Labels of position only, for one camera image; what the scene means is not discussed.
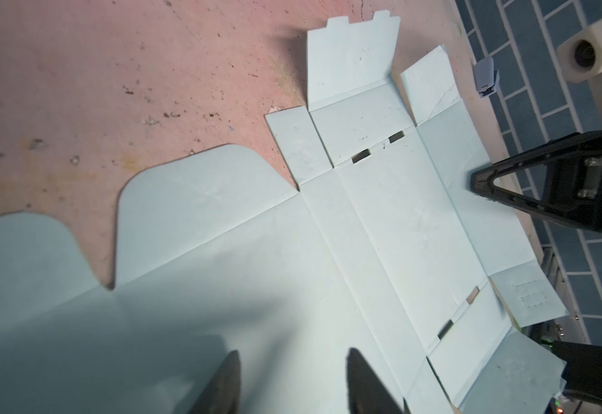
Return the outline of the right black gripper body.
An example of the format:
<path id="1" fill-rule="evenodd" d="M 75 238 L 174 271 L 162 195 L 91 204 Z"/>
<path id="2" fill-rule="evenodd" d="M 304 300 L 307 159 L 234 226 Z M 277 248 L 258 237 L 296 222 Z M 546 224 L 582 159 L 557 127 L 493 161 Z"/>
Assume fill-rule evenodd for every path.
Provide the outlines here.
<path id="1" fill-rule="evenodd" d="M 602 130 L 574 133 L 542 147 L 547 167 L 540 216 L 602 234 Z"/>

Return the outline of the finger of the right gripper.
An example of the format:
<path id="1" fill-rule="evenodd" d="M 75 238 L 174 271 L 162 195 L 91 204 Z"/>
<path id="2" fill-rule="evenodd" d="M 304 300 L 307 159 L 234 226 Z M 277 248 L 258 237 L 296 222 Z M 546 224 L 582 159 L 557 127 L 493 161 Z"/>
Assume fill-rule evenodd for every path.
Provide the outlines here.
<path id="1" fill-rule="evenodd" d="M 597 134 L 573 133 L 472 172 L 470 190 L 566 227 L 593 229 L 597 191 L 585 160 L 598 157 Z"/>

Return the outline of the light blue paper box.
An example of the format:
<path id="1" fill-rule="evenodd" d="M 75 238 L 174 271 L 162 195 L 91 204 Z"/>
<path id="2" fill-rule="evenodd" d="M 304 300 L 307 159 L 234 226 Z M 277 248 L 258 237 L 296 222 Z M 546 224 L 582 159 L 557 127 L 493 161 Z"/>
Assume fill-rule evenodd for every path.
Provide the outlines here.
<path id="1" fill-rule="evenodd" d="M 391 76 L 400 20 L 307 35 L 307 103 L 270 113 L 294 177 L 225 144 L 128 181 L 115 286 L 69 229 L 0 215 L 0 413 L 186 413 L 238 350 L 241 413 L 349 413 L 357 348 L 411 413 L 541 413 L 565 313 L 516 215 L 472 196 L 487 155 L 444 47 Z"/>

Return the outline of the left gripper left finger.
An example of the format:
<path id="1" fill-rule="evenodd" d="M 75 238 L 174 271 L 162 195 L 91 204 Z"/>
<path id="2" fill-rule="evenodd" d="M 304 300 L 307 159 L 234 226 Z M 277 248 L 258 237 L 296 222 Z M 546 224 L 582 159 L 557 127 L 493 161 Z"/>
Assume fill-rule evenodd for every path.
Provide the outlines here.
<path id="1" fill-rule="evenodd" d="M 240 354 L 234 350 L 227 354 L 189 413 L 237 414 L 240 409 L 240 390 Z"/>

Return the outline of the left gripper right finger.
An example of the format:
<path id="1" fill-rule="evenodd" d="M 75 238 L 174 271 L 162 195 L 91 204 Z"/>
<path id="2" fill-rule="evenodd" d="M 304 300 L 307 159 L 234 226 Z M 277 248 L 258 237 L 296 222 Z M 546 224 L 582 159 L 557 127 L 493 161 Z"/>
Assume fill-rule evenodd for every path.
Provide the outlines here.
<path id="1" fill-rule="evenodd" d="M 350 348 L 347 356 L 347 388 L 352 414 L 409 413 L 406 400 L 400 408 L 357 348 Z"/>

